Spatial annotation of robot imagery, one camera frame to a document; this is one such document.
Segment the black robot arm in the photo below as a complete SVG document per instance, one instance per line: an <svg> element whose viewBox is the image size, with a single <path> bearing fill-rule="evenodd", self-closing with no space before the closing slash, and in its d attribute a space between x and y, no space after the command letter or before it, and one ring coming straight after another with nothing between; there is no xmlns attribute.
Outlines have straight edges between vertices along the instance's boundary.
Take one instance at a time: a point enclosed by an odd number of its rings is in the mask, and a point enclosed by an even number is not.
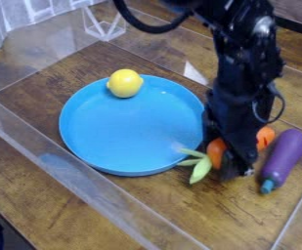
<svg viewBox="0 0 302 250"><path fill-rule="evenodd" d="M280 96L274 80L285 61L276 42L277 27L269 0L162 0L190 11L212 28L218 56L217 77L204 112L205 143L224 139L218 175L224 181L254 172L257 134L273 123Z"/></svg>

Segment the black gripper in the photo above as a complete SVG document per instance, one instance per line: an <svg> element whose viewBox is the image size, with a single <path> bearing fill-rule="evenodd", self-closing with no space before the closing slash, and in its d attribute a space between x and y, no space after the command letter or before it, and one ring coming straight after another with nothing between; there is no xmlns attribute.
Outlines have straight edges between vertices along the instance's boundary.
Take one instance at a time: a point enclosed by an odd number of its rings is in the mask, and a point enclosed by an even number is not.
<svg viewBox="0 0 302 250"><path fill-rule="evenodd" d="M277 88L274 83L256 92L249 88L234 94L226 87L216 84L208 91L206 110L204 112L204 139L209 144L222 138L228 149L221 157L220 179L230 181L256 173L258 159L257 134L268 125Z"/></svg>

